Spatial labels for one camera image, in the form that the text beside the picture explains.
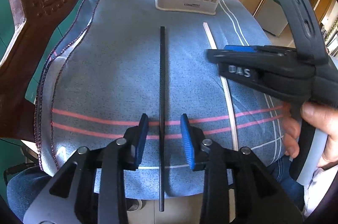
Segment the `person's right hand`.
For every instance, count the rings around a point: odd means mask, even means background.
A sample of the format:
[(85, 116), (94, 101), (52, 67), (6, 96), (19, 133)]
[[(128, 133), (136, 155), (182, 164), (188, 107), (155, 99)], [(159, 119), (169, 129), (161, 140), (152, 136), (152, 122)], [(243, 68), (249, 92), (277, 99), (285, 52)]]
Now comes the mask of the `person's right hand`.
[[(301, 126), (291, 115), (291, 104), (283, 104), (282, 126), (285, 131), (283, 145), (285, 154), (296, 158), (300, 148), (297, 138), (301, 133)], [(325, 150), (318, 162), (318, 167), (329, 169), (337, 165), (337, 110), (328, 106), (305, 102), (300, 109), (301, 118), (313, 127), (328, 135)]]

